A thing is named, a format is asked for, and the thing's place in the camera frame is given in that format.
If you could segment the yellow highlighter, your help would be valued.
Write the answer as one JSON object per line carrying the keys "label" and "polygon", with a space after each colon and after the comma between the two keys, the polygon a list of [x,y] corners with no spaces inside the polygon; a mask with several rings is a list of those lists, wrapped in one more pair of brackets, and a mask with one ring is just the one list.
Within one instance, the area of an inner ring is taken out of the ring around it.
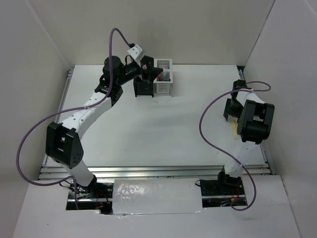
{"label": "yellow highlighter", "polygon": [[231,126],[232,126],[232,134],[233,134],[233,139],[238,140],[238,134],[237,134],[237,122],[235,120],[231,121]]}

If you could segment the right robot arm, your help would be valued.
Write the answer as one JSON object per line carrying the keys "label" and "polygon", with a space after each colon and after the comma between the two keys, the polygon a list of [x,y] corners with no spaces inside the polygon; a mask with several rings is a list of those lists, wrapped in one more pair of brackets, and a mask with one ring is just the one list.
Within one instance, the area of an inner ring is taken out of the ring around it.
{"label": "right robot arm", "polygon": [[217,176],[216,189],[221,194],[228,194],[238,188],[241,183],[243,166],[247,165],[253,150],[266,140],[271,131],[275,106],[261,100],[244,80],[233,82],[234,93],[227,99],[223,116],[237,119],[236,132],[240,141],[236,145],[233,156],[235,160],[228,161]]}

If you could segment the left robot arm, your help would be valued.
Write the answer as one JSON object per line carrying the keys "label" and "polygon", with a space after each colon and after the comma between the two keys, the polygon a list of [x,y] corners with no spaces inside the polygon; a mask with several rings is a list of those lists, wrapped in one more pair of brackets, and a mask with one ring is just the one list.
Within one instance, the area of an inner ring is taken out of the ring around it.
{"label": "left robot arm", "polygon": [[97,181],[83,161],[84,150],[81,139],[88,128],[106,111],[111,109],[123,93],[122,85],[132,79],[152,83],[162,68],[154,66],[152,57],[144,56],[141,62],[123,64],[119,57],[105,59],[103,73],[98,86],[82,109],[76,109],[70,117],[60,123],[52,122],[47,127],[46,155],[62,165],[87,198],[106,191],[106,186]]}

